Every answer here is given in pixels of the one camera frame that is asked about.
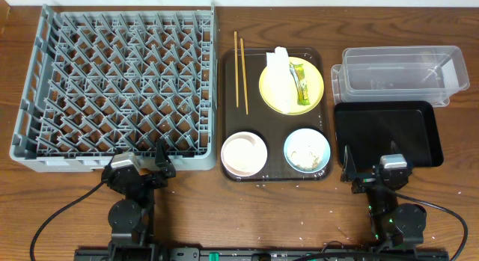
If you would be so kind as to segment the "grey dishwasher rack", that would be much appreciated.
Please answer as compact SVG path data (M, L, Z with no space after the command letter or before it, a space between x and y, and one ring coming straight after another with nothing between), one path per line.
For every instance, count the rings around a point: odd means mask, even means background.
M154 170L216 164L216 9L43 6L10 146L36 172L89 172L122 150Z

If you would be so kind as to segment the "rice and nut leftovers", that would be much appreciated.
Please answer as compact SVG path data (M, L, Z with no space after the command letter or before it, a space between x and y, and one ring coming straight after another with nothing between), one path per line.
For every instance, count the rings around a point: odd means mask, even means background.
M302 171L312 171L321 163L323 149L313 145L298 145L287 155L294 167Z

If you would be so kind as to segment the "clear plastic bin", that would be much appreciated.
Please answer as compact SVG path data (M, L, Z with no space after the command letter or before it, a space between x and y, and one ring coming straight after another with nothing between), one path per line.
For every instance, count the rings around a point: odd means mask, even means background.
M378 46L345 49L331 69L340 102L426 101L445 107L470 86L457 46Z

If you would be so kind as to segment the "dark brown serving tray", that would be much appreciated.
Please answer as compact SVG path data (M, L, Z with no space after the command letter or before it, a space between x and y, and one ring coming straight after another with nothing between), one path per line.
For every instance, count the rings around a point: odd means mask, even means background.
M332 160L313 174L305 174L292 168L285 159L283 148L287 136L297 129L310 128L321 132L330 141L328 106L326 95L320 102L300 115L286 115L273 111L260 95L260 74L266 67L266 54L273 49L246 49L245 66L248 88L248 111L245 111L244 96L240 97L236 106L235 60L234 50L227 51L221 58L219 74L222 83L222 141L237 132L252 132L265 142L268 151L266 164L252 176L237 176L222 166L222 173L234 182L273 182L291 180L320 181L332 172Z

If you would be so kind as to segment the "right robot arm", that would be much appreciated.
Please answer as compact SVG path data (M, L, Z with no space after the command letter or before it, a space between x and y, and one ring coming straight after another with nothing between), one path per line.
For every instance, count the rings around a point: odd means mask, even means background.
M409 182L412 166L401 154L381 156L370 171L356 169L349 146L344 148L342 182L351 182L353 194L366 194L372 233L377 239L373 252L414 251L424 242L427 212L413 203L399 204L397 190Z

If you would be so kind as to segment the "white paper napkin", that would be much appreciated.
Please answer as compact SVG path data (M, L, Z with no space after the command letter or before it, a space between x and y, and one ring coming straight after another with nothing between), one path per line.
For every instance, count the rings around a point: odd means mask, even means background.
M266 54L267 74L265 91L269 101L281 113L290 111L290 71L289 57L284 47L275 47L274 52Z

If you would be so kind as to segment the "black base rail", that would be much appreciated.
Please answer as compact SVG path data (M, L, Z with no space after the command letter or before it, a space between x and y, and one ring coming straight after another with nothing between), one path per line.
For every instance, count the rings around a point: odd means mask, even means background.
M172 248L153 250L118 249L78 249L74 261L108 261L108 260L159 260L159 261L294 261L303 257L309 260L448 260L445 251L383 251L372 257L370 253L362 253L359 249L327 248L325 250L309 249L307 251L260 250L260 249L198 249Z

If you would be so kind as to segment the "yellow plate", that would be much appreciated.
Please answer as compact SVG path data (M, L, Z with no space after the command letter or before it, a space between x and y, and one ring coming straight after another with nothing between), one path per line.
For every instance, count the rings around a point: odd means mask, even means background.
M297 102L297 90L292 75L290 74L290 111L288 113L281 113L274 105L269 101L268 92L265 91L265 80L267 74L267 67L263 69L263 72L259 78L259 91L263 98L263 101L274 111L280 114L286 115L300 115L312 111L323 97L324 82L323 77L319 70L310 62L298 57L289 57L290 63L303 64L305 69L305 77L308 85L308 96L310 100L309 105L299 105Z

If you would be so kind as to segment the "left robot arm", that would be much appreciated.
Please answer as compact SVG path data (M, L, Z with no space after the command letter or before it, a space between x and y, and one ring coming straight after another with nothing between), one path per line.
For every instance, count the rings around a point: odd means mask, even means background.
M145 246L154 238L154 191L168 185L176 177L164 140L156 144L154 164L158 171L140 174L140 164L134 153L116 153L105 166L101 180L111 190L124 196L109 211L112 243L123 246Z

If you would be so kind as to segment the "green snack wrapper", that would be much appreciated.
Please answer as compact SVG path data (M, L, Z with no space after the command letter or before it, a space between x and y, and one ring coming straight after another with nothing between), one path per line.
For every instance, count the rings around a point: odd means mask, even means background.
M299 105L309 105L308 85L305 77L305 69L303 64L289 63L290 73L295 82L297 90L297 102Z

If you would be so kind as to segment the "black waste tray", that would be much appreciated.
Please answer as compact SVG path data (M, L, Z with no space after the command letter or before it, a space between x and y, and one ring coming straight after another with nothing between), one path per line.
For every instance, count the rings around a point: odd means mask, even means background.
M334 108L338 158L351 149L356 168L365 170L390 155L391 141L415 168L444 162L434 109L425 101L341 102Z

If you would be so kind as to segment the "light blue bowl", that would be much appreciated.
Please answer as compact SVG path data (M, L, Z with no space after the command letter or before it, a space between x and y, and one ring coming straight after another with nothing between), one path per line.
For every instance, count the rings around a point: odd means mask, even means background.
M323 149L323 159L316 169L312 171L302 171L293 166L287 154L290 152L291 149L298 145L313 145L321 147ZM287 163L294 170L304 174L312 174L326 168L327 164L329 163L329 160L331 159L331 147L328 140L321 132L315 129L297 129L291 134L289 134L286 141L284 142L284 157Z

